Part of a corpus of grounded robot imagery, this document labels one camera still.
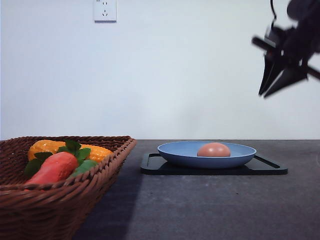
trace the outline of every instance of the blue bowl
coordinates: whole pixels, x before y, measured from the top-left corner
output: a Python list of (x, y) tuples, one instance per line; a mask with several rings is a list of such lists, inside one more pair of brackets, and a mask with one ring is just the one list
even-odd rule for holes
[(198, 150), (209, 143), (212, 141), (176, 141), (158, 146), (158, 151), (171, 164), (202, 169), (235, 168), (248, 163), (257, 152), (250, 146), (220, 142), (230, 149), (230, 156), (197, 156)]

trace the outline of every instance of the egg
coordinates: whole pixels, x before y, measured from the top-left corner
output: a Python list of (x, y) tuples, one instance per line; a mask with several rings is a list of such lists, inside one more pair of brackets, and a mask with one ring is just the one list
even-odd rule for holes
[(198, 157), (230, 157), (230, 149), (219, 142), (211, 142), (203, 145), (197, 152)]

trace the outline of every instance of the black placemat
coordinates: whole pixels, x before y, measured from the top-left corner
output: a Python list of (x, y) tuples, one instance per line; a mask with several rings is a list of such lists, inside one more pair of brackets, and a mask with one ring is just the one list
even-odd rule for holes
[(239, 167), (206, 169), (173, 165), (159, 153), (146, 153), (140, 171), (148, 175), (285, 175), (288, 168), (257, 154), (250, 162)]

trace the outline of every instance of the table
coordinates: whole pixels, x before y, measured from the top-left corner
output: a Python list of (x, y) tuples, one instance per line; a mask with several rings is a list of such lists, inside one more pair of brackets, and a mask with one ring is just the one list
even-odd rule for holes
[(138, 140), (74, 240), (319, 240), (320, 140), (215, 140), (253, 147), (287, 175), (144, 175)]

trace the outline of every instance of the electrical socket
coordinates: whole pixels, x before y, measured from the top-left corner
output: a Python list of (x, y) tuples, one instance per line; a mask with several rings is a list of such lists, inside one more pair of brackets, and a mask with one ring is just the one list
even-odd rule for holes
[(93, 0), (93, 19), (95, 22), (116, 22), (117, 0)]

